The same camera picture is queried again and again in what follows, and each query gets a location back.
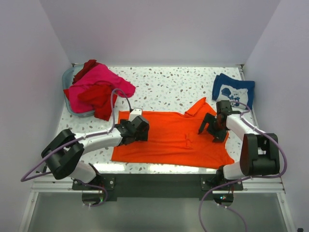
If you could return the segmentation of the orange t-shirt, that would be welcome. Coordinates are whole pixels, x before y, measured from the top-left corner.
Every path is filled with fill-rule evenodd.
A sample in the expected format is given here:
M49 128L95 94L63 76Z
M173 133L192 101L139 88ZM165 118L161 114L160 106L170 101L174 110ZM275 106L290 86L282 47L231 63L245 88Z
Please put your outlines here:
M218 169L233 164L225 144L213 142L206 130L198 133L204 116L215 115L206 98L198 100L184 114L144 111L149 121L148 140L115 147L112 161L156 163Z

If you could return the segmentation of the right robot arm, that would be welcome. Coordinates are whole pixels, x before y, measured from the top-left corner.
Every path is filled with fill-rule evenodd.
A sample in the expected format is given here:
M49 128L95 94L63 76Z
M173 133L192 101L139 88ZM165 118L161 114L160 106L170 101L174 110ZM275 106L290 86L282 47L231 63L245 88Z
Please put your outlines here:
M207 113L198 129L198 134L207 131L214 143L222 143L227 133L232 131L242 141L239 161L222 165L216 171L213 179L207 180L211 187L221 190L232 185L232 181L240 181L246 177L271 178L280 174L280 158L278 138L273 133L259 130L245 120L245 113L232 109L232 102L221 100L216 103L217 113Z

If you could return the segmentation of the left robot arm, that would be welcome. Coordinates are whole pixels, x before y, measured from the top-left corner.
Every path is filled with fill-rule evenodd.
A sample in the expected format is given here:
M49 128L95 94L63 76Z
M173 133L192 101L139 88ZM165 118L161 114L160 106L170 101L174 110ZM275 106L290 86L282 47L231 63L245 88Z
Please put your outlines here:
M112 128L95 133L78 134L61 131L43 150L41 157L56 180L70 177L83 182L88 189L100 184L100 174L92 164L80 161L82 155L106 147L129 145L148 140L149 121L143 116L120 120Z

